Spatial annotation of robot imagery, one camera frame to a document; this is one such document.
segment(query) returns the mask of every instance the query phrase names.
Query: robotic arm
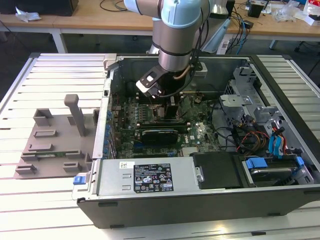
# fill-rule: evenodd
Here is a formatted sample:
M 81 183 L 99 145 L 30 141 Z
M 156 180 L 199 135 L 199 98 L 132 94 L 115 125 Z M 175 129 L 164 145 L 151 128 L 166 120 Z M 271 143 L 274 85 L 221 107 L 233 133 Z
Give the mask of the robotic arm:
M 168 98 L 191 82 L 196 72 L 202 34 L 204 28 L 209 26 L 205 26 L 205 23 L 209 18 L 228 18 L 226 2 L 227 0 L 124 0 L 128 10 L 153 17 L 153 44 L 149 53 L 159 53 L 159 65 L 136 82 L 141 92 L 154 99 Z M 190 77 L 185 83 L 188 72 Z

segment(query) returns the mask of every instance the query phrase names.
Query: gray floor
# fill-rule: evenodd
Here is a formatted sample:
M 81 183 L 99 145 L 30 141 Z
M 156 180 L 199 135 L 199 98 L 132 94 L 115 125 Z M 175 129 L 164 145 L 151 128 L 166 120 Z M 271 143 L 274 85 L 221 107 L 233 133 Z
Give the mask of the gray floor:
M 7 33 L 7 37 L 7 42 L 0 42 L 0 100 L 15 80 L 30 52 L 57 52 L 50 35 L 46 33 L 18 33 L 17 35 L 16 33 Z M 150 36 L 138 36 L 137 40 L 133 40 L 132 36 L 100 35 L 101 44 L 96 44 L 97 39 L 94 35 L 65 34 L 64 37 L 69 53 L 145 53 L 152 42 Z M 307 74 L 320 58 L 317 55 L 320 52 L 319 44 L 302 46 L 300 52 L 294 52 L 299 42 L 279 41 L 274 50 L 269 49 L 270 43 L 269 40 L 249 39 L 240 54 L 290 55 Z M 320 84 L 320 65 L 316 67 L 310 77 L 316 84 Z

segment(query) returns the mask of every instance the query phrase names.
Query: warning label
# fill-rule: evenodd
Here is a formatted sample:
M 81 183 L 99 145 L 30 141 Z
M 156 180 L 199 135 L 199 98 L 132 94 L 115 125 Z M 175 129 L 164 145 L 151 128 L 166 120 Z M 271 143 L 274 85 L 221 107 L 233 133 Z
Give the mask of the warning label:
M 174 190 L 170 163 L 134 165 L 133 179 L 137 194 Z

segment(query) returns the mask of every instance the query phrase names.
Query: white sticker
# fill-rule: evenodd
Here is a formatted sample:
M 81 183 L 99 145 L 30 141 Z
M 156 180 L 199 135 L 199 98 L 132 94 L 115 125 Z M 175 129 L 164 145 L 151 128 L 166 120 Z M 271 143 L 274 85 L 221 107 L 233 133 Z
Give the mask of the white sticker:
M 135 165 L 134 161 L 121 161 L 119 163 L 120 169 L 133 169 Z

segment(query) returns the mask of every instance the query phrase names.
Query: green circuit board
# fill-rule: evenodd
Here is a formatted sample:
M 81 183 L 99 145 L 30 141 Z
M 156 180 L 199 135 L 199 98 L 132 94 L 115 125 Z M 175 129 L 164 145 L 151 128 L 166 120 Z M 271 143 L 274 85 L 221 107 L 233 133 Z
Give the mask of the green circuit board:
M 198 152 L 220 150 L 219 141 L 214 137 L 211 123 L 208 121 L 208 114 L 214 102 L 212 100 L 196 102 L 195 99 L 195 96 L 188 96 L 179 104 L 176 117 L 170 121 L 184 124 L 183 128 L 186 131 L 178 134 L 175 144 L 165 146 L 146 146 L 137 139 L 137 124 L 164 121 L 161 114 L 163 106 L 151 102 L 141 104 L 134 98 L 127 99 L 121 107 L 123 116 L 121 117 L 120 107 L 115 114 L 118 116 L 115 130 L 120 136 L 120 142 L 116 146 L 117 159 L 182 157 L 182 149 L 189 147 L 195 147 Z

